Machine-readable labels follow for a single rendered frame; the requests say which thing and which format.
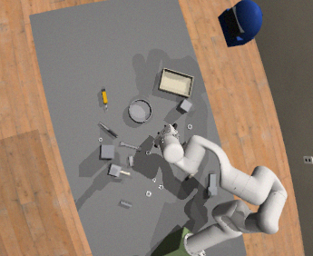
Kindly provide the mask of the grey combination wrench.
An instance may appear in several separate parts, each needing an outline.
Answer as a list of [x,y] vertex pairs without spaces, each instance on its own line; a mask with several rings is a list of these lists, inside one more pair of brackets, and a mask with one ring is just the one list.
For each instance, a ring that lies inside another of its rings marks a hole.
[[125,146],[129,146],[129,147],[137,149],[138,151],[140,151],[142,149],[140,146],[136,147],[136,146],[132,146],[132,145],[129,145],[129,144],[126,144],[126,143],[123,143],[123,142],[121,142],[120,145],[122,145],[122,146],[124,146],[124,145]]

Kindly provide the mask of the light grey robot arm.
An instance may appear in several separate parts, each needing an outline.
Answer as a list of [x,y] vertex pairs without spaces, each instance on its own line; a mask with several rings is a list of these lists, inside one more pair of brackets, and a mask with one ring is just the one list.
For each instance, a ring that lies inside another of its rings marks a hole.
[[212,151],[220,162],[220,187],[252,205],[259,205],[257,212],[242,200],[217,205],[211,213],[217,223],[184,236],[184,248],[191,256],[204,256],[205,249],[242,233],[274,234],[279,230],[279,217],[288,195],[271,169],[260,165],[249,176],[232,167],[217,144],[199,135],[193,135],[182,145],[178,134],[168,133],[160,139],[160,147],[164,160],[187,174],[197,172],[207,149]]

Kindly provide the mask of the beige open box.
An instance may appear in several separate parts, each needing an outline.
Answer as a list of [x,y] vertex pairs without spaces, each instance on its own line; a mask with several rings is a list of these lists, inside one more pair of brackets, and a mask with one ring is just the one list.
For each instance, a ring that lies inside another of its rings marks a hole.
[[163,68],[159,90],[189,98],[191,97],[193,78],[193,76]]

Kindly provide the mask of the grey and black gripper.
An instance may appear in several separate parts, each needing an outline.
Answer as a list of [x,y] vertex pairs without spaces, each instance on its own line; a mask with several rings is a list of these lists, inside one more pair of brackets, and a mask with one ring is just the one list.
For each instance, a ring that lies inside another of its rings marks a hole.
[[168,134],[168,133],[170,133],[170,134],[177,134],[178,132],[177,132],[177,130],[176,130],[176,128],[177,128],[177,125],[178,124],[174,124],[174,125],[170,125],[170,124],[168,124],[168,125],[164,125],[164,129],[160,132],[160,133],[157,133],[158,135],[154,138],[154,147],[155,148],[159,148],[159,149],[161,149],[161,147],[160,147],[160,139],[162,138],[162,136],[163,135],[165,135],[165,134]]

